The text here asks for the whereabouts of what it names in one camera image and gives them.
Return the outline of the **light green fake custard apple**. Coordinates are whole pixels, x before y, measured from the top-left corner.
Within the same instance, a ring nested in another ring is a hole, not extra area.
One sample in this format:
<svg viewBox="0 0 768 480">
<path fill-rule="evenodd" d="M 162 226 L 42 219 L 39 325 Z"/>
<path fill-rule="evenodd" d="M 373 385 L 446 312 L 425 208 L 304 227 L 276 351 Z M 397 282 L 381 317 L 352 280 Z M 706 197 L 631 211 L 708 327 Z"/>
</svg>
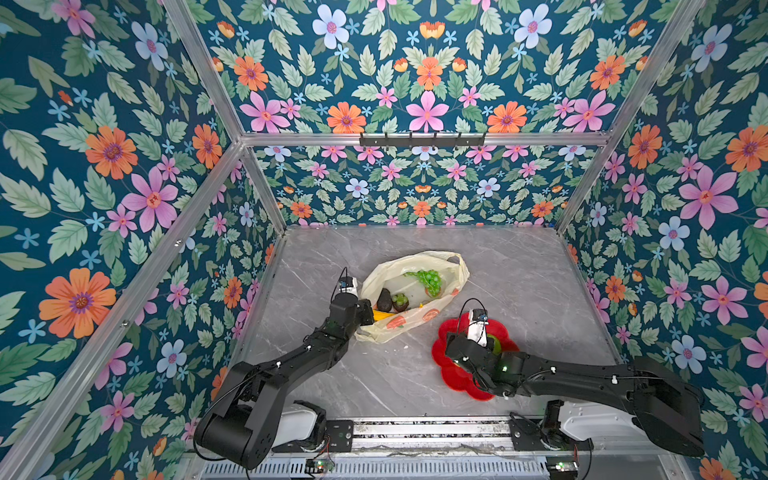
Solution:
<svg viewBox="0 0 768 480">
<path fill-rule="evenodd" d="M 486 335 L 486 347 L 491 351 L 494 356 L 499 356 L 503 351 L 503 345 L 497 337 L 494 335 Z"/>
</svg>

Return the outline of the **dark fake avocado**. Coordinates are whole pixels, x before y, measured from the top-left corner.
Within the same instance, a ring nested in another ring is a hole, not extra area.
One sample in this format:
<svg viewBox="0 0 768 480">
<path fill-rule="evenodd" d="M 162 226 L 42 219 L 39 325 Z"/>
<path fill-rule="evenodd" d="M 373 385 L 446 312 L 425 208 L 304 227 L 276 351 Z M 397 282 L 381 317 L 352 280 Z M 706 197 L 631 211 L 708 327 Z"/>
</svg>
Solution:
<svg viewBox="0 0 768 480">
<path fill-rule="evenodd" d="M 380 291 L 379 297 L 376 302 L 376 310 L 385 313 L 391 313 L 393 311 L 393 300 L 390 291 L 387 288 L 383 288 Z"/>
</svg>

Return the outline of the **red flower-shaped plate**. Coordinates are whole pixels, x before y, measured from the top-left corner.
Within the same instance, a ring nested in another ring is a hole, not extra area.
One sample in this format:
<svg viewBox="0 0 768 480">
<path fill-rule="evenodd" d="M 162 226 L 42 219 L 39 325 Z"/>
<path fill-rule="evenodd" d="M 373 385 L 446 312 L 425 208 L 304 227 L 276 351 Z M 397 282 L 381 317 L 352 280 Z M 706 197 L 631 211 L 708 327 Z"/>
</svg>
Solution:
<svg viewBox="0 0 768 480">
<path fill-rule="evenodd" d="M 471 398 L 477 401 L 490 401 L 494 395 L 480 390 L 472 379 L 472 376 L 461 369 L 454 361 L 450 360 L 446 354 L 447 335 L 449 332 L 457 329 L 464 329 L 468 326 L 469 314 L 463 313 L 460 318 L 453 318 L 444 321 L 438 330 L 438 339 L 433 343 L 431 355 L 435 364 L 440 368 L 443 382 L 456 392 L 465 392 Z M 509 337 L 506 327 L 500 322 L 490 319 L 486 328 L 489 341 L 494 342 L 494 353 L 499 354 L 506 351 L 519 351 L 518 345 Z"/>
</svg>

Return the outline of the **cream plastic bag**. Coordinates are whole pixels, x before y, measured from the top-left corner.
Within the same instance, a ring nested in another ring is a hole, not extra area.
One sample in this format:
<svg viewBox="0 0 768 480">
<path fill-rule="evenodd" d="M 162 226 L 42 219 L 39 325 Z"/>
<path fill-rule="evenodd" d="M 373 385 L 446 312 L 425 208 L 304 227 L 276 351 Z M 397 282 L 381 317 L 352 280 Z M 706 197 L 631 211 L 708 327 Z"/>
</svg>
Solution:
<svg viewBox="0 0 768 480">
<path fill-rule="evenodd" d="M 437 270 L 443 280 L 443 290 L 438 298 L 430 298 L 424 287 L 406 272 Z M 380 291 L 387 288 L 391 296 L 404 293 L 410 300 L 409 308 L 396 312 L 393 317 L 361 326 L 355 332 L 357 340 L 384 344 L 395 337 L 430 322 L 439 316 L 462 291 L 470 273 L 461 254 L 451 251 L 423 251 L 406 255 L 377 265 L 363 281 L 360 294 L 376 304 Z"/>
</svg>

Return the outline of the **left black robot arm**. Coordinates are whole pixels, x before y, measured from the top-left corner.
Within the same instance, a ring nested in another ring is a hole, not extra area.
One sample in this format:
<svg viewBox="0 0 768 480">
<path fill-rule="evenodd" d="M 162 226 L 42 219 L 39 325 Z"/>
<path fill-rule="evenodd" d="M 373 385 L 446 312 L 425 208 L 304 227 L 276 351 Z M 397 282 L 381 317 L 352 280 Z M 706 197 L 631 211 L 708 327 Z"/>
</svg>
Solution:
<svg viewBox="0 0 768 480">
<path fill-rule="evenodd" d="M 328 317 L 302 345 L 275 360 L 239 362 L 229 369 L 196 427 L 193 445 L 247 469 L 259 466 L 277 445 L 289 393 L 335 366 L 355 331 L 373 323 L 370 301 L 352 293 L 336 294 Z"/>
</svg>

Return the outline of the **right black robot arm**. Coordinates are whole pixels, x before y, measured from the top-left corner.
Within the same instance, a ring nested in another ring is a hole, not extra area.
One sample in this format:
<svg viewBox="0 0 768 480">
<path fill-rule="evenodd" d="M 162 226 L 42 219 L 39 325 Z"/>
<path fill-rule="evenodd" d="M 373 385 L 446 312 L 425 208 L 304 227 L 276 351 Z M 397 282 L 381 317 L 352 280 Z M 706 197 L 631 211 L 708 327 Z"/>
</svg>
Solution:
<svg viewBox="0 0 768 480">
<path fill-rule="evenodd" d="M 626 412 L 656 446 L 687 457 L 705 454 L 700 389 L 660 363 L 621 365 L 558 362 L 522 351 L 494 353 L 465 334 L 449 332 L 445 354 L 485 393 L 561 396 Z"/>
</svg>

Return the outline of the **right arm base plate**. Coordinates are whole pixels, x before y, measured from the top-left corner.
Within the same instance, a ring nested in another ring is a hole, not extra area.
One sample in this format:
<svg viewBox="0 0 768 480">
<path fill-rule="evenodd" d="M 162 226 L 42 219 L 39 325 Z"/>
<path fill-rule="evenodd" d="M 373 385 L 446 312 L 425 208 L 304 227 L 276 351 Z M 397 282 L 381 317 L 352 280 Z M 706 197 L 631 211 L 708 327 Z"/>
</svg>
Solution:
<svg viewBox="0 0 768 480">
<path fill-rule="evenodd" d="M 563 400 L 546 404 L 541 418 L 529 418 L 517 412 L 509 413 L 510 438 L 516 451 L 592 451 L 591 439 L 577 440 L 562 429 L 559 414 L 564 412 Z"/>
</svg>

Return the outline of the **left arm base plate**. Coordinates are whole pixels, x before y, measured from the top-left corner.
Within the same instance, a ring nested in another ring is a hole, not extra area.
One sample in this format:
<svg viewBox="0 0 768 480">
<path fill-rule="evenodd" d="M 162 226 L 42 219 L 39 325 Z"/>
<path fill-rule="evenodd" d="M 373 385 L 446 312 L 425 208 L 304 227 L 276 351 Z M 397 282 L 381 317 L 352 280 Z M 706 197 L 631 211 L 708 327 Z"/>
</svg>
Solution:
<svg viewBox="0 0 768 480">
<path fill-rule="evenodd" d="M 349 453 L 352 451 L 355 423 L 352 420 L 327 420 L 304 440 L 288 442 L 272 448 L 274 453 Z"/>
</svg>

